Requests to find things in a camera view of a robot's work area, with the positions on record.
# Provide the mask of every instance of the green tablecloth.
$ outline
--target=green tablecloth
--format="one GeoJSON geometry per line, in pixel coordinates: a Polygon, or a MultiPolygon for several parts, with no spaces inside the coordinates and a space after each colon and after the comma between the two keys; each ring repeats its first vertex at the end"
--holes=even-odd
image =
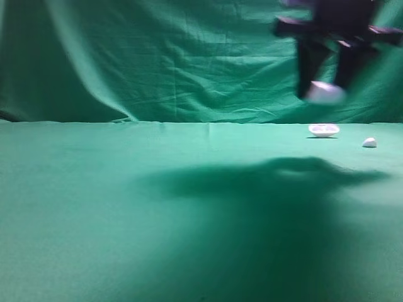
{"type": "Polygon", "coordinates": [[[402,134],[0,123],[0,301],[401,302],[402,134]]]}

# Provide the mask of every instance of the white bowl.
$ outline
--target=white bowl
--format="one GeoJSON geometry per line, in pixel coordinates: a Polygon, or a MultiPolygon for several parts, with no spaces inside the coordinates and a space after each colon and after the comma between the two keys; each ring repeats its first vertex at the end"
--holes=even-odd
{"type": "Polygon", "coordinates": [[[340,128],[335,124],[311,124],[309,131],[316,137],[331,137],[340,132],[340,128]]]}

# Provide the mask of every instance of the blurry black object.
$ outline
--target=blurry black object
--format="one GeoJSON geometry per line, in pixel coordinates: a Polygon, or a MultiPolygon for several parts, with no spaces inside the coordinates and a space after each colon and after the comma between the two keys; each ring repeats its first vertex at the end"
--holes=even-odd
{"type": "Polygon", "coordinates": [[[336,42],[338,66],[331,85],[348,90],[354,76],[377,53],[374,43],[399,46],[403,31],[370,25],[382,0],[280,0],[287,7],[312,10],[312,20],[277,18],[274,34],[297,41],[299,83],[297,96],[309,98],[312,83],[336,42]]]}

